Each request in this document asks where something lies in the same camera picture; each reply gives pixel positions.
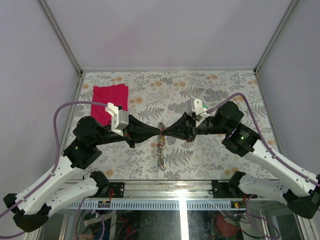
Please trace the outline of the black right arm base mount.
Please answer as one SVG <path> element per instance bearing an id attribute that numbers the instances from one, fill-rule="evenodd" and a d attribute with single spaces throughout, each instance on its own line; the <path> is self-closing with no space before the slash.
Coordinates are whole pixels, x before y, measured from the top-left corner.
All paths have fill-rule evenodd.
<path id="1" fill-rule="evenodd" d="M 208 191 L 214 199 L 241 198 L 244 194 L 235 186 L 229 185 L 227 180 L 212 180 L 211 189 Z"/>

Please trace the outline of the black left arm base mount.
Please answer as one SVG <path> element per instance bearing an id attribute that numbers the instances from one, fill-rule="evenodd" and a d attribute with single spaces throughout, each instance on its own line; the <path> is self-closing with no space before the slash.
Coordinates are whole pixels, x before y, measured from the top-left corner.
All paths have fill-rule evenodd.
<path id="1" fill-rule="evenodd" d="M 104 188 L 99 194 L 100 198 L 120 199 L 124 197 L 125 183 L 124 182 L 110 182 L 108 187 Z"/>

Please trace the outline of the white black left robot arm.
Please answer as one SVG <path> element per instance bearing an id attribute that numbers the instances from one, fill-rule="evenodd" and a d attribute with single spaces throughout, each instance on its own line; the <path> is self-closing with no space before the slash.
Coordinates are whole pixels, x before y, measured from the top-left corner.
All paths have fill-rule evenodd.
<path id="1" fill-rule="evenodd" d="M 79 199 L 105 197 L 110 182 L 101 171 L 93 171 L 80 183 L 60 190 L 67 180 L 88 168 L 101 154 L 99 145 L 127 142 L 131 148 L 158 135 L 159 128 L 144 124 L 129 115 L 119 127 L 101 125 L 91 116 L 81 118 L 73 130 L 75 139 L 57 162 L 33 185 L 20 193 L 9 193 L 3 201 L 13 212 L 13 221 L 25 233 L 43 226 L 60 209 Z"/>

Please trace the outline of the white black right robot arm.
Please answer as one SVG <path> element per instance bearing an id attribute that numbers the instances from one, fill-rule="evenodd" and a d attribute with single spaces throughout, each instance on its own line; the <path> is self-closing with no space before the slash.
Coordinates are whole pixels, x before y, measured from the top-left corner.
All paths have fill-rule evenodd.
<path id="1" fill-rule="evenodd" d="M 244 125 L 238 106 L 228 101 L 209 110 L 200 111 L 196 99 L 182 117 L 163 130 L 165 136 L 194 141 L 197 135 L 223 134 L 224 147 L 267 170 L 276 181 L 258 179 L 237 171 L 228 182 L 233 197 L 242 194 L 268 198 L 286 205 L 293 213 L 312 219 L 320 208 L 320 176 L 303 169 L 271 148 L 259 130 Z"/>

